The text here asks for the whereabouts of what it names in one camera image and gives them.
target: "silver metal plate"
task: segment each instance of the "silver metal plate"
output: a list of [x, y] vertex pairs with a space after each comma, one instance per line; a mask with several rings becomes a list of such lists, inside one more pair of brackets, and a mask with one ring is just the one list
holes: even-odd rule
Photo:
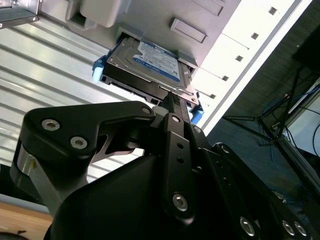
[[168, 92], [173, 92], [183, 99], [198, 105], [197, 94], [191, 85], [191, 73], [187, 65], [177, 60], [180, 79], [173, 80], [134, 60], [134, 56], [142, 56], [143, 54], [138, 50], [140, 43], [140, 41], [132, 37], [125, 38], [111, 54], [107, 63], [140, 77], [149, 83], [155, 82]]
[[[144, 38], [171, 52], [182, 51], [200, 66], [240, 1], [132, 0], [127, 14], [122, 14], [112, 27], [97, 24], [95, 28], [82, 31], [67, 24], [72, 31], [108, 49], [115, 47], [119, 28], [129, 25], [140, 31]], [[66, 0], [44, 0], [41, 11], [56, 20], [66, 22], [67, 5]], [[95, 14], [105, 14], [105, 9], [102, 7]], [[205, 34], [207, 37], [203, 43], [195, 43], [189, 37], [172, 31], [171, 25], [175, 18]]]

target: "bolt head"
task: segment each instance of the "bolt head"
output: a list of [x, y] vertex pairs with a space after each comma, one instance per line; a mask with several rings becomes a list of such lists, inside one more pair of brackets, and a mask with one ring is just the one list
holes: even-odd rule
[[45, 119], [42, 121], [41, 125], [47, 131], [56, 131], [60, 128], [60, 124], [53, 119]]
[[85, 149], [88, 146], [87, 141], [80, 136], [74, 136], [70, 140], [71, 146], [75, 149]]
[[150, 114], [151, 111], [148, 108], [143, 107], [142, 111], [144, 111], [146, 114]]
[[300, 223], [295, 221], [294, 225], [295, 225], [296, 229], [299, 231], [299, 233], [301, 233], [302, 236], [307, 236], [306, 230], [300, 225]]
[[250, 237], [253, 237], [255, 235], [254, 227], [244, 217], [240, 217], [240, 225], [241, 225], [242, 229], [246, 232], [246, 234], [248, 234]]
[[184, 196], [179, 193], [173, 195], [172, 198], [174, 206], [181, 212], [185, 212], [188, 209], [188, 202]]
[[293, 228], [289, 225], [289, 223], [287, 223], [286, 221], [282, 221], [282, 226], [284, 227], [284, 229], [286, 230], [286, 232], [288, 234], [290, 234], [291, 236], [295, 235], [295, 231], [293, 230]]
[[193, 129], [199, 134], [201, 133], [201, 129], [197, 126], [194, 126]]
[[180, 119], [179, 118], [177, 118], [176, 116], [172, 116], [172, 119], [175, 121], [175, 122], [180, 122]]

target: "blue cable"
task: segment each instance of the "blue cable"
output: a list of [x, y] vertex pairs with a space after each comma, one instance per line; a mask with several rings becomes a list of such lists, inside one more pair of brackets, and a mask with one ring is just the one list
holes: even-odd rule
[[[301, 97], [303, 97], [303, 96], [305, 96], [305, 95], [309, 95], [309, 94], [312, 94], [312, 93], [314, 93], [318, 88], [320, 88], [320, 85], [317, 85], [314, 89], [312, 89], [311, 91], [309, 91], [309, 92], [306, 92], [306, 93], [304, 93], [304, 94], [301, 94], [301, 95], [299, 95], [299, 96], [295, 96], [293, 99], [295, 100], [295, 99], [299, 99], [299, 98], [301, 98]], [[283, 99], [278, 99], [278, 100], [274, 100], [274, 101], [272, 101], [271, 103], [269, 103], [265, 108], [264, 108], [264, 110], [263, 110], [263, 114], [268, 110], [268, 109], [270, 109], [270, 108], [272, 108], [274, 105], [276, 105], [277, 103], [279, 103], [280, 101], [282, 101]]]

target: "black stand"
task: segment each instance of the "black stand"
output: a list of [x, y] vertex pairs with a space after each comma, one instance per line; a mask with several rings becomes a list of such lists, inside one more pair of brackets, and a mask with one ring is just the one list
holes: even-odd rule
[[[258, 136], [269, 142], [269, 144], [261, 144], [260, 146], [271, 146], [275, 145], [287, 162], [290, 164], [292, 169], [298, 175], [301, 182], [304, 186], [311, 192], [312, 196], [315, 200], [320, 204], [320, 180], [316, 173], [316, 171], [310, 166], [310, 164], [305, 160], [305, 158], [299, 153], [299, 151], [294, 148], [283, 136], [283, 131], [286, 127], [286, 120], [288, 118], [289, 110], [291, 108], [291, 104], [294, 98], [294, 93], [298, 84], [300, 72], [303, 68], [300, 67], [297, 70], [295, 75], [293, 85], [290, 91], [290, 94], [286, 96], [284, 99], [276, 103], [274, 106], [270, 107], [268, 110], [263, 112], [260, 116], [223, 116], [222, 118], [238, 127]], [[269, 129], [269, 127], [265, 124], [264, 118], [273, 114], [273, 112], [281, 107], [284, 103], [287, 102], [285, 107], [285, 111], [280, 118], [279, 122], [279, 130], [278, 132], [273, 132]], [[261, 133], [244, 126], [241, 123], [236, 121], [250, 121], [256, 122], [262, 130], [267, 134], [267, 136], [262, 135]]]

